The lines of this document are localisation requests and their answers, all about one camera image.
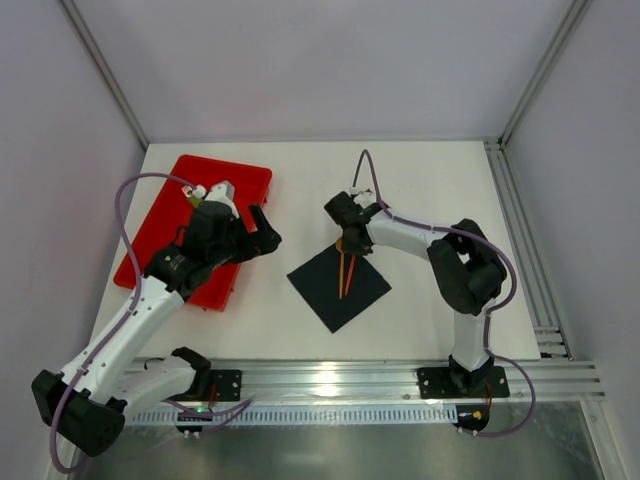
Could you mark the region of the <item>yellow plastic spoon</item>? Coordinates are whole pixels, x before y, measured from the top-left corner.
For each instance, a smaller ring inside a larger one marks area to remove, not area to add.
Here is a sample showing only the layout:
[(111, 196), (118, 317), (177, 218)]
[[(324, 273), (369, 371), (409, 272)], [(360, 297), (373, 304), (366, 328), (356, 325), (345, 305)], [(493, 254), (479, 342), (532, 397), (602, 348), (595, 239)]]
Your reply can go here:
[(338, 297), (340, 300), (342, 300), (344, 298), (344, 293), (345, 293), (345, 253), (343, 249), (342, 237), (336, 240), (335, 247), (339, 253)]

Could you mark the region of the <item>orange plastic fork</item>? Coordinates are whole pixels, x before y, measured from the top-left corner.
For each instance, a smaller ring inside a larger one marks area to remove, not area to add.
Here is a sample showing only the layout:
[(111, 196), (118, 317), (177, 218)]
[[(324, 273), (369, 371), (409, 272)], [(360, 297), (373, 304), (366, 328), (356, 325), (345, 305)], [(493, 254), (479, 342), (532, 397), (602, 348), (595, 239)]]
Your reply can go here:
[(355, 270), (355, 261), (356, 261), (356, 256), (355, 255), (351, 255), (349, 260), (346, 260), (346, 255), (345, 255), (345, 293), (344, 293), (344, 297), (349, 293), (350, 288), (351, 288), (353, 274), (354, 274), (354, 270)]

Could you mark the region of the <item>black paper napkin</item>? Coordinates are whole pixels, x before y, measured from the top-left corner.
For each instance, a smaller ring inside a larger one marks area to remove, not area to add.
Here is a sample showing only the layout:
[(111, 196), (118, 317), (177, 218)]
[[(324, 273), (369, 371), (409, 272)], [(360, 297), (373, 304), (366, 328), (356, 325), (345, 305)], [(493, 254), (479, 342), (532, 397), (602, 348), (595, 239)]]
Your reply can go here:
[(391, 291), (387, 280), (364, 257), (356, 256), (349, 293), (340, 300), (339, 253), (335, 244), (287, 275), (294, 289), (331, 333), (336, 333)]

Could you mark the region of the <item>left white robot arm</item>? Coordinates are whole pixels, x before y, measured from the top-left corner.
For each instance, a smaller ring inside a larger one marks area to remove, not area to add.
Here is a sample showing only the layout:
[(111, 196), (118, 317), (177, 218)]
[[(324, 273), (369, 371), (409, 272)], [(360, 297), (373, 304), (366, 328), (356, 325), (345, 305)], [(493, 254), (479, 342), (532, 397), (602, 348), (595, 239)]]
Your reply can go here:
[(187, 348), (173, 350), (140, 374), (123, 376), (150, 337), (221, 266), (277, 250), (281, 236), (258, 204), (248, 231), (230, 202), (204, 200), (171, 243), (144, 269), (130, 300), (104, 330), (58, 373), (41, 371), (31, 389), (50, 440), (64, 437), (89, 457), (109, 449), (126, 420), (174, 397), (205, 395), (211, 363)]

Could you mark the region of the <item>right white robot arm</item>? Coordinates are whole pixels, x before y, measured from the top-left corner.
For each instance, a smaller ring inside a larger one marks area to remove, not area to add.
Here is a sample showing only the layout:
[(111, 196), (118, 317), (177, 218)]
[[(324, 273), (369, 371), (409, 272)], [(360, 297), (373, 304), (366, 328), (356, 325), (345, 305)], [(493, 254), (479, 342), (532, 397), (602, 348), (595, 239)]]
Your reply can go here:
[(489, 352), (491, 309), (507, 269), (478, 225), (464, 219), (441, 227), (404, 218), (371, 192), (340, 192), (324, 210), (342, 229), (341, 246), (349, 254), (366, 256), (384, 246), (429, 262), (438, 291), (453, 310), (445, 391), (460, 397), (486, 393), (495, 366)]

